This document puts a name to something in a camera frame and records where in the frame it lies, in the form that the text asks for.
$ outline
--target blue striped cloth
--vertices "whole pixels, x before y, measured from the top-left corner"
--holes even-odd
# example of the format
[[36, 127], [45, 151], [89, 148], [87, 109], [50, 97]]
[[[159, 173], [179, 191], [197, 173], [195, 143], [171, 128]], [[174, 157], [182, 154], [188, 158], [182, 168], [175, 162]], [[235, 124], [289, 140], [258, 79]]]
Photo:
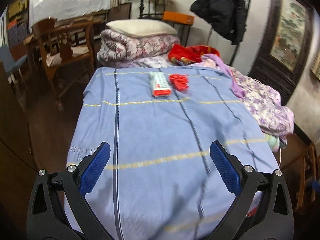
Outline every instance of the blue striped cloth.
[[[149, 71], [187, 74], [190, 88], [154, 98]], [[85, 198], [114, 239], [192, 240], [211, 233], [235, 198], [209, 156], [215, 140], [242, 164], [270, 173], [278, 168], [230, 85], [229, 76], [210, 68], [97, 69], [84, 91], [67, 165], [102, 141], [110, 144], [110, 160]], [[252, 207], [258, 201], [257, 193]], [[67, 201], [65, 211], [80, 231]]]

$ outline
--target black down coat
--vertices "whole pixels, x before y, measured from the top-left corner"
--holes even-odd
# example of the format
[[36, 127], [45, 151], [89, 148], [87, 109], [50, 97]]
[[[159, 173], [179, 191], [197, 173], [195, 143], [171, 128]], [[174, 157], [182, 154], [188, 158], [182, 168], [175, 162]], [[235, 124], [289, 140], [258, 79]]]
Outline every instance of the black down coat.
[[246, 20], [244, 0], [196, 0], [190, 10], [233, 45], [242, 41]]

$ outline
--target white and red package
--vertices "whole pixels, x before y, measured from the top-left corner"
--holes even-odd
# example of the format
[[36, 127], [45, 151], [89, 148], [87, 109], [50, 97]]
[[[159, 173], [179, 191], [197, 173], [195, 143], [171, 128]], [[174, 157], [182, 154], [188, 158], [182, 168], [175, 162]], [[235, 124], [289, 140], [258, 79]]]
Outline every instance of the white and red package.
[[154, 97], [171, 95], [171, 88], [162, 72], [149, 72], [151, 92]]

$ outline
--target white pillow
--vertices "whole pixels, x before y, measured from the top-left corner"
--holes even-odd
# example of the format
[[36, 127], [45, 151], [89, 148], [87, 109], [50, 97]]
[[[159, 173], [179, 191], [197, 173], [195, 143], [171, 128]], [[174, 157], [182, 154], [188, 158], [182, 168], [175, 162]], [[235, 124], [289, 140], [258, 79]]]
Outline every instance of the white pillow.
[[107, 26], [116, 32], [133, 38], [142, 38], [159, 34], [177, 34], [175, 28], [165, 22], [156, 20], [118, 20], [107, 23]]

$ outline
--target blue gripper pad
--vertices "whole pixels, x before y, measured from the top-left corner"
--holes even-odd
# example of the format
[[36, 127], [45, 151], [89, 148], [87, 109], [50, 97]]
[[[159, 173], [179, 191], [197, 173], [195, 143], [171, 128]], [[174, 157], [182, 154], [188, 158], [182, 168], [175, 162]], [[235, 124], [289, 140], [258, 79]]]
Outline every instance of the blue gripper pad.
[[233, 167], [231, 162], [228, 160], [224, 149], [213, 142], [210, 146], [210, 157], [213, 160], [214, 165], [222, 177], [224, 184], [227, 186], [229, 192], [239, 195], [241, 193], [241, 178]]
[[108, 143], [100, 145], [94, 152], [95, 155], [87, 168], [81, 175], [79, 191], [84, 197], [85, 194], [92, 192], [104, 167], [110, 159], [110, 146]]

